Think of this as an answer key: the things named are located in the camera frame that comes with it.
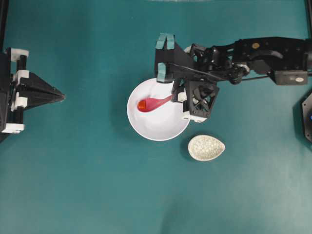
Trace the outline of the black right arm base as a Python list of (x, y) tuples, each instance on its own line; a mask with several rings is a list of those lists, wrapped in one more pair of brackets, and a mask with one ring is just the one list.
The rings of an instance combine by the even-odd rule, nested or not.
[(305, 96), (301, 103), (304, 135), (309, 142), (312, 142), (312, 94)]

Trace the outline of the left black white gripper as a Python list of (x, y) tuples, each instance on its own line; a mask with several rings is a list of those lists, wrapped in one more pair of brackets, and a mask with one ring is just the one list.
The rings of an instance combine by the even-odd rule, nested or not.
[[(29, 51), (7, 48), (0, 54), (0, 140), (25, 128), (23, 113), (45, 104), (63, 101), (65, 94), (26, 70)], [(18, 91), (19, 85), (28, 90)]]

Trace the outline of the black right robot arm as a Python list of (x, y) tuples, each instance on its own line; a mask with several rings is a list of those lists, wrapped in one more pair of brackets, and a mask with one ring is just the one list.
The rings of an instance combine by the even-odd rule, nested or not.
[(276, 85), (305, 85), (312, 74), (309, 39), (266, 37), (240, 39), (224, 46), (196, 43), (182, 49), (174, 35), (161, 34), (156, 42), (154, 72), (159, 83), (171, 83), (172, 102), (183, 105), (182, 116), (203, 122), (219, 93), (218, 83), (237, 85), (255, 72)]

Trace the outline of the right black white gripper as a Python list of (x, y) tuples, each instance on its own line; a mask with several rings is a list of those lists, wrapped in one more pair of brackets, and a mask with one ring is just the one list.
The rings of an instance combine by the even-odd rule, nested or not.
[[(185, 82), (188, 80), (207, 81), (205, 74), (195, 68), (190, 51), (183, 50), (173, 34), (161, 33), (156, 41), (155, 76), (158, 83), (172, 83), (172, 102), (185, 101)], [(194, 122), (204, 122), (196, 118)]]

